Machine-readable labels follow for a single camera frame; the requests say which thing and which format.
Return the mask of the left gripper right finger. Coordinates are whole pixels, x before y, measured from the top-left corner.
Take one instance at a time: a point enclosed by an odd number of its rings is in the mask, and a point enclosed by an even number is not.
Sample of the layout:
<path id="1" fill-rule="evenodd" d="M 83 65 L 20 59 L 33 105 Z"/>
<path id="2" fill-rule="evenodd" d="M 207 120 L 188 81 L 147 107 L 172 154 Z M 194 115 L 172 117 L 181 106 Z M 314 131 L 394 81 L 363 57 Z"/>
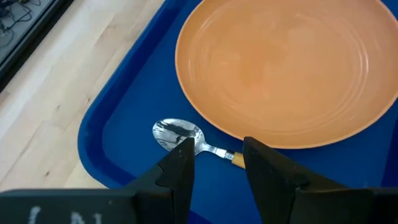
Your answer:
<path id="1" fill-rule="evenodd" d="M 253 137 L 244 138 L 243 157 L 246 176 L 263 223 L 288 223 L 298 190 L 346 188 Z"/>

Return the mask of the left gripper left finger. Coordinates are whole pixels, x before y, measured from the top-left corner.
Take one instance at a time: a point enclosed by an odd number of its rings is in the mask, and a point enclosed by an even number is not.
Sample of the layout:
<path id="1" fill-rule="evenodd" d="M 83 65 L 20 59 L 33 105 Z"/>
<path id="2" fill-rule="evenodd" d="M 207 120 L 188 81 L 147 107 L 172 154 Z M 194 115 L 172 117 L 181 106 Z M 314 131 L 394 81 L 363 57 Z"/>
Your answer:
<path id="1" fill-rule="evenodd" d="M 194 182 L 194 139 L 186 138 L 126 186 L 136 223 L 187 223 Z"/>

